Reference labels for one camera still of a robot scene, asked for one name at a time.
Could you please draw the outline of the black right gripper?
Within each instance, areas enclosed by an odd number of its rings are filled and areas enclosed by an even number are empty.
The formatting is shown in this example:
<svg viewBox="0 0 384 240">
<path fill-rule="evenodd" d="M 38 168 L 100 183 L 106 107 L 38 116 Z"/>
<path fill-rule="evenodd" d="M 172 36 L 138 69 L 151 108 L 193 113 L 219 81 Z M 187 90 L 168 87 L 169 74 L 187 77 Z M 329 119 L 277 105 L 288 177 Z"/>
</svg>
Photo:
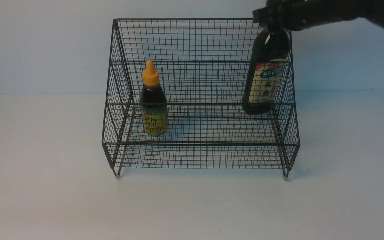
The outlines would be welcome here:
<svg viewBox="0 0 384 240">
<path fill-rule="evenodd" d="M 371 0 L 267 0 L 252 11 L 252 21 L 268 32 L 301 31 L 364 17 Z"/>
</svg>

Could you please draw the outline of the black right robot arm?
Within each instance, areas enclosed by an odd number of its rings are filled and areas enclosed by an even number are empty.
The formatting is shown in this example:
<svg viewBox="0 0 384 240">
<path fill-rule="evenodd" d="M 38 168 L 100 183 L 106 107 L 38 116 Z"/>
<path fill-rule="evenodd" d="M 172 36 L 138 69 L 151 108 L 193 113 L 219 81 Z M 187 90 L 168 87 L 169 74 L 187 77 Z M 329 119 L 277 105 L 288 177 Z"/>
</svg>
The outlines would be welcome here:
<svg viewBox="0 0 384 240">
<path fill-rule="evenodd" d="M 252 14 L 254 23 L 290 31 L 358 18 L 384 29 L 384 0 L 268 0 Z"/>
</svg>

